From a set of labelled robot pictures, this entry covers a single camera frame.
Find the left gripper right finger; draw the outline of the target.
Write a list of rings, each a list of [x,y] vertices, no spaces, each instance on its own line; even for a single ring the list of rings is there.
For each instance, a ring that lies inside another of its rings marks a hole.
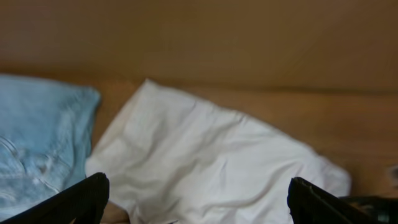
[[[287,205],[294,224],[379,224],[301,177],[291,179]]]

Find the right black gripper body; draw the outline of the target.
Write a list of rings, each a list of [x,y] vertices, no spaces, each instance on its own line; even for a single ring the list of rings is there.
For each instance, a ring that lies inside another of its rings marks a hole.
[[[340,199],[381,223],[397,224],[397,199],[377,196]]]

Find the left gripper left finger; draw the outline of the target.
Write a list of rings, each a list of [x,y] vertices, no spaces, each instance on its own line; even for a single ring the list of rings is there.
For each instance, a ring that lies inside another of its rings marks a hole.
[[[109,200],[109,180],[95,173],[1,224],[99,224]]]

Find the beige khaki shorts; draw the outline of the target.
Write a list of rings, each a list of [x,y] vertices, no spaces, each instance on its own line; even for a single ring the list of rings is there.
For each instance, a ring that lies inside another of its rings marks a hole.
[[[86,161],[132,223],[292,221],[290,180],[347,196],[349,174],[310,146],[239,111],[144,82]]]

